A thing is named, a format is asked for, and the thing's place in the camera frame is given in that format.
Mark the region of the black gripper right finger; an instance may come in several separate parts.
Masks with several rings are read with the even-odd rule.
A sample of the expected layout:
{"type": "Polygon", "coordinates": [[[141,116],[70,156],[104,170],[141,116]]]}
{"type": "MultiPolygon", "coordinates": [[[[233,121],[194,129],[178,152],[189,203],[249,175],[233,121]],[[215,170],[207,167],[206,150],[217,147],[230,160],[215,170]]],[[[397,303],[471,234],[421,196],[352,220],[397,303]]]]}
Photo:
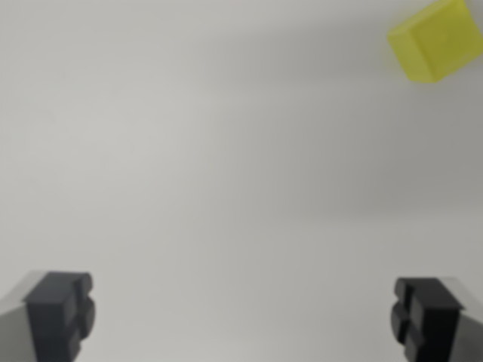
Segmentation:
{"type": "Polygon", "coordinates": [[[390,322],[411,362],[482,360],[482,300],[456,278],[398,278],[390,322]]]}

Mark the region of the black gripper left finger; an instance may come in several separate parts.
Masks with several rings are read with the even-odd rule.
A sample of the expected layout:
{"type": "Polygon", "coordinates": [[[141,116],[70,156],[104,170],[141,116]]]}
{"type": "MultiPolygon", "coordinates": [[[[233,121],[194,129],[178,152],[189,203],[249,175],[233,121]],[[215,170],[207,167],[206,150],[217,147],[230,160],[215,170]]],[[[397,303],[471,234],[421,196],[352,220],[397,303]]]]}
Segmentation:
{"type": "Polygon", "coordinates": [[[2,361],[74,361],[94,327],[88,272],[31,271],[1,297],[2,361]]]}

